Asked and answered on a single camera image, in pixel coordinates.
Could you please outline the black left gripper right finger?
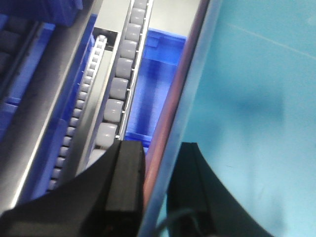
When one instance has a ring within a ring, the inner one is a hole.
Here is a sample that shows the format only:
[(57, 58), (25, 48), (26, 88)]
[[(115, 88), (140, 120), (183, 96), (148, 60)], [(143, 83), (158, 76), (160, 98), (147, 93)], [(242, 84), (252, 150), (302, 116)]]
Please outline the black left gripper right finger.
[(190, 210), (168, 227), (171, 237), (269, 237), (224, 187), (198, 144), (183, 142), (167, 192), (167, 215)]

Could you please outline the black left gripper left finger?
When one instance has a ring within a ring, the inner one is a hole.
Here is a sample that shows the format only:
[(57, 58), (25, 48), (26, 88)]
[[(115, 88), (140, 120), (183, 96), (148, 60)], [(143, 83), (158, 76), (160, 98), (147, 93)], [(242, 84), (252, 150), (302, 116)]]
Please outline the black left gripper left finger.
[(87, 170), (52, 192), (6, 211), (3, 237), (134, 237), (143, 214), (145, 153), (116, 141)]

